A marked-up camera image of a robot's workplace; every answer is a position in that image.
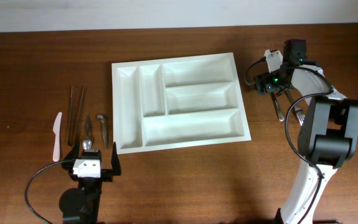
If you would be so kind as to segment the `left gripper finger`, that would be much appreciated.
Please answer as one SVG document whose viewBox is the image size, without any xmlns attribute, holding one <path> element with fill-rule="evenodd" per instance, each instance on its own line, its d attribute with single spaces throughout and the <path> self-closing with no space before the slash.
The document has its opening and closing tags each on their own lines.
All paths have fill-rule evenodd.
<svg viewBox="0 0 358 224">
<path fill-rule="evenodd" d="M 116 142 L 113 143 L 113 150 L 111 155 L 111 167 L 113 175 L 121 175 L 121 164 L 117 153 Z"/>
<path fill-rule="evenodd" d="M 80 143 L 75 142 L 73 144 L 72 149 L 70 150 L 70 152 L 64 157 L 64 161 L 75 160 L 79 155 L 79 151 L 80 151 Z"/>
</svg>

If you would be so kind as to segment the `silver fork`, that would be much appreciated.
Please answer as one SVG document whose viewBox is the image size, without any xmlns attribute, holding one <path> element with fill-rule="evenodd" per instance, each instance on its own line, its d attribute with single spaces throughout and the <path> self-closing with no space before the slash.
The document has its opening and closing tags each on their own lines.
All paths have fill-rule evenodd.
<svg viewBox="0 0 358 224">
<path fill-rule="evenodd" d="M 285 95 L 288 98 L 288 100 L 290 101 L 290 103 L 294 103 L 294 99 L 291 96 L 289 90 L 285 90 Z M 302 126 L 304 123 L 304 119 L 305 119 L 305 113 L 304 111 L 299 107 L 299 106 L 294 106 L 294 115 L 296 116 L 296 118 L 299 121 L 299 124 Z"/>
<path fill-rule="evenodd" d="M 284 114 L 283 114 L 283 112 L 282 112 L 281 107 L 279 106 L 279 103 L 278 103 L 278 100 L 277 100 L 275 94 L 274 94 L 274 93 L 270 93 L 270 96 L 271 96 L 273 105 L 274 105 L 274 107 L 275 107 L 275 112 L 276 112 L 276 115 L 277 115 L 278 120 L 279 120 L 279 121 L 284 121 L 284 120 L 285 120 L 285 117 L 284 117 Z"/>
</svg>

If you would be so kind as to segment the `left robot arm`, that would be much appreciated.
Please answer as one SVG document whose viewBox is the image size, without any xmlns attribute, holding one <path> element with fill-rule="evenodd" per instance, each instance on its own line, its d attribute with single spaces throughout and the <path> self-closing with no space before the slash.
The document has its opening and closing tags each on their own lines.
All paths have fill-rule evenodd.
<svg viewBox="0 0 358 224">
<path fill-rule="evenodd" d="M 112 182 L 114 176 L 121 175 L 116 143 L 113 144 L 111 169 L 101 168 L 101 152 L 73 149 L 62 161 L 62 168 L 68 171 L 70 178 L 78 187 L 66 190 L 59 200 L 64 223 L 97 223 L 102 184 Z"/>
</svg>

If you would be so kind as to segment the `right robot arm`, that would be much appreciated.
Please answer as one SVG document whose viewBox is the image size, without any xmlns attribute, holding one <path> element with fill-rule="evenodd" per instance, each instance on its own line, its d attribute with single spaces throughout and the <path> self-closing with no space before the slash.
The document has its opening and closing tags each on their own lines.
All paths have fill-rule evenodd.
<svg viewBox="0 0 358 224">
<path fill-rule="evenodd" d="M 320 64 L 308 59 L 306 52 L 306 41 L 301 39 L 287 40 L 283 52 L 266 50 L 261 62 L 267 64 L 268 72 L 254 78 L 259 95 L 280 95 L 290 88 L 300 92 L 301 97 L 291 101 L 286 122 L 299 102 L 308 105 L 296 144 L 285 128 L 288 144 L 301 162 L 290 196 L 276 212 L 275 223 L 312 223 L 327 183 L 356 152 L 358 100 L 339 93 Z"/>
</svg>

